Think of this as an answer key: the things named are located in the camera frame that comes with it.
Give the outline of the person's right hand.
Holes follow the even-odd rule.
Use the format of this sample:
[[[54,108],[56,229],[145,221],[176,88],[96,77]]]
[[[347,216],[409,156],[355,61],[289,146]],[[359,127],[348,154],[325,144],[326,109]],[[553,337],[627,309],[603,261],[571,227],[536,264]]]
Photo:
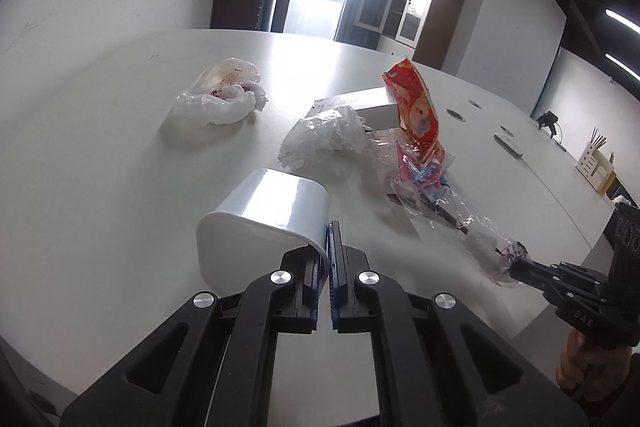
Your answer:
[[[639,366],[639,355],[631,347],[605,350],[572,329],[555,372],[556,383],[565,390],[579,391],[590,402],[605,399],[625,384]]]

